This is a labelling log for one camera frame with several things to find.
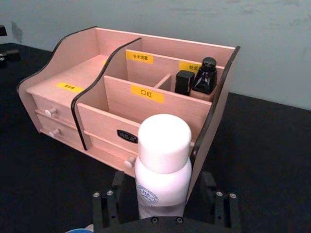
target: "white bottle cap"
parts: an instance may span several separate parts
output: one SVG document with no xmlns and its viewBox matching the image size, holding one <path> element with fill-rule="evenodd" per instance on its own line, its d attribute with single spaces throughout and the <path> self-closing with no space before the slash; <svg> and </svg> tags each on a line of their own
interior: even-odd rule
<svg viewBox="0 0 311 233">
<path fill-rule="evenodd" d="M 181 118 L 158 114 L 143 121 L 138 131 L 138 156 L 151 171 L 179 171 L 189 157 L 191 130 Z"/>
</svg>

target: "black edge trim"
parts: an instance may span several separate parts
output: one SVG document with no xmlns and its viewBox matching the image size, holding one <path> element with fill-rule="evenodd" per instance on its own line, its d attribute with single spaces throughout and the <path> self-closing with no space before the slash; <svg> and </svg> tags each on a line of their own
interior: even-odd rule
<svg viewBox="0 0 311 233">
<path fill-rule="evenodd" d="M 25 78 L 25 79 L 23 79 L 23 80 L 21 80 L 21 81 L 19 82 L 19 84 L 17 85 L 17 88 L 16 88 L 17 94 L 18 94 L 18 90 L 19 90 L 20 85 L 21 85 L 24 81 L 26 81 L 26 80 L 32 78 L 33 76 L 37 75 L 38 73 L 40 73 L 41 71 L 43 71 L 43 70 L 45 69 L 45 67 L 48 66 L 48 64 L 51 62 L 52 58 L 54 57 L 54 54 L 56 53 L 56 50 L 58 49 L 58 47 L 60 46 L 60 44 L 61 44 L 67 37 L 69 37 L 69 36 L 71 36 L 71 35 L 74 35 L 74 34 L 77 34 L 77 33 L 80 33 L 80 32 L 83 32 L 83 31 L 86 31 L 86 30 L 89 30 L 89 29 L 92 29 L 92 28 L 97 28 L 97 26 L 93 26 L 93 27 L 90 27 L 90 28 L 86 28 L 86 29 L 83 29 L 83 30 L 80 30 L 80 31 L 77 31 L 77 32 L 74 32 L 74 33 L 71 33 L 71 34 L 68 34 L 68 35 L 65 35 L 65 36 L 56 44 L 56 46 L 55 46 L 55 48 L 54 48 L 54 50 L 53 50 L 53 52 L 52 52 L 52 55 L 51 55 L 49 61 L 48 61 L 39 71 L 37 71 L 36 73 L 34 73 L 34 74 L 28 76 L 27 78 Z"/>
<path fill-rule="evenodd" d="M 110 56 L 108 57 L 108 59 L 107 59 L 105 65 L 104 65 L 103 69 L 101 70 L 100 74 L 99 74 L 98 77 L 95 79 L 95 81 L 94 81 L 88 88 L 86 88 L 84 91 L 82 91 L 82 92 L 80 92 L 78 95 L 76 95 L 76 97 L 74 97 L 73 100 L 72 100 L 72 102 L 71 102 L 71 113 L 72 113 L 72 115 L 73 115 L 73 119 L 74 119 L 74 122 L 75 122 L 75 124 L 76 124 L 77 130 L 78 130 L 78 133 L 79 133 L 79 136 L 80 136 L 80 138 L 81 138 L 83 148 L 84 148 L 85 150 L 87 150 L 87 148 L 86 148 L 86 143 L 85 143 L 85 141 L 84 141 L 84 139 L 83 139 L 83 135 L 82 135 L 81 128 L 80 128 L 80 125 L 79 125 L 79 122 L 78 122 L 78 118 L 77 118 L 76 113 L 75 113 L 75 110 L 74 110 L 75 104 L 76 104 L 77 100 L 78 100 L 82 95 L 84 95 L 86 92 L 88 92 L 89 90 L 91 90 L 91 89 L 99 82 L 99 80 L 102 78 L 104 72 L 106 71 L 107 67 L 109 66 L 110 61 L 111 61 L 112 58 L 116 55 L 116 53 L 119 52 L 119 51 L 120 51 L 121 49 L 123 49 L 124 47 L 126 47 L 126 46 L 128 46 L 128 45 L 130 45 L 130 44 L 132 44 L 132 43 L 134 43 L 134 42 L 136 42 L 136 41 L 138 41 L 138 40 L 140 40 L 140 39 L 141 39 L 141 37 L 139 37 L 139 38 L 137 38 L 137 39 L 135 39 L 135 40 L 133 40 L 133 41 L 127 43 L 127 44 L 124 44 L 124 45 L 118 47 L 116 50 L 114 50 L 114 51 L 110 54 Z"/>
<path fill-rule="evenodd" d="M 192 152 L 191 152 L 191 161 L 192 161 L 192 166 L 194 166 L 194 162 L 195 162 L 195 157 L 196 157 L 196 154 L 197 152 L 199 151 L 200 149 L 200 146 L 202 144 L 202 141 L 203 141 L 203 138 L 207 132 L 207 129 L 209 128 L 209 125 L 213 119 L 213 116 L 214 116 L 214 113 L 215 113 L 215 110 L 216 110 L 216 106 L 218 104 L 218 100 L 219 100 L 219 97 L 220 97 L 220 94 L 223 90 L 223 87 L 224 87 L 224 84 L 225 84 L 225 80 L 227 78 L 227 75 L 228 75 L 228 72 L 231 68 L 231 65 L 235 59 L 235 57 L 237 56 L 239 50 L 240 50 L 240 46 L 236 46 L 236 48 L 234 49 L 233 53 L 231 54 L 226 66 L 225 66 L 225 69 L 223 71 L 223 74 L 222 74 L 222 77 L 221 77 L 221 80 L 220 80 L 220 83 L 219 83 L 219 87 L 218 89 L 216 90 L 216 93 L 215 93 L 215 97 L 214 97 L 214 100 L 212 102 L 212 105 L 210 107 L 210 110 L 208 112 L 208 115 L 206 117 L 206 120 L 204 122 L 204 125 L 199 133 L 199 136 L 198 138 L 196 139 L 195 143 L 194 143 L 194 146 L 193 146 L 193 149 L 192 149 Z"/>
</svg>

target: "black cap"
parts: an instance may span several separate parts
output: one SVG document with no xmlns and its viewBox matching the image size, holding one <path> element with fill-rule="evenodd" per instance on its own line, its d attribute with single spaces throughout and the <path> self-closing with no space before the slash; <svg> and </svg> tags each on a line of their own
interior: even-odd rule
<svg viewBox="0 0 311 233">
<path fill-rule="evenodd" d="M 212 57 L 206 57 L 203 59 L 201 69 L 205 72 L 214 72 L 216 70 L 216 60 Z"/>
</svg>

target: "gray wall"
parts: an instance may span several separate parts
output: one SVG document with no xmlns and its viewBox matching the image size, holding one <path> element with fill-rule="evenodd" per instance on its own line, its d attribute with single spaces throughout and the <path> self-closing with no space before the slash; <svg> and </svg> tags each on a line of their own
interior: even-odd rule
<svg viewBox="0 0 311 233">
<path fill-rule="evenodd" d="M 309 0 L 2 0 L 0 24 L 0 43 L 46 50 L 95 25 L 240 45 L 231 92 L 311 109 Z"/>
</svg>

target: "yellow label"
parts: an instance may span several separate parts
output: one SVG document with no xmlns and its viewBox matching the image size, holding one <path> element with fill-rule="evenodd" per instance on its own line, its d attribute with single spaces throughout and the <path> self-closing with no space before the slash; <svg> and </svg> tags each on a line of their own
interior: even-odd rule
<svg viewBox="0 0 311 233">
<path fill-rule="evenodd" d="M 179 70 L 187 70 L 193 73 L 198 72 L 201 64 L 200 63 L 190 63 L 190 62 L 179 62 Z"/>
<path fill-rule="evenodd" d="M 131 93 L 158 103 L 164 103 L 164 94 L 146 88 L 131 85 Z"/>
<path fill-rule="evenodd" d="M 154 57 L 152 55 L 148 55 L 141 52 L 126 51 L 126 59 L 137 62 L 145 62 L 149 64 L 154 63 Z"/>
<path fill-rule="evenodd" d="M 80 93 L 81 91 L 83 91 L 83 88 L 79 86 L 71 85 L 69 83 L 58 83 L 56 86 L 59 88 L 65 89 L 67 91 L 75 92 L 75 93 Z"/>
</svg>

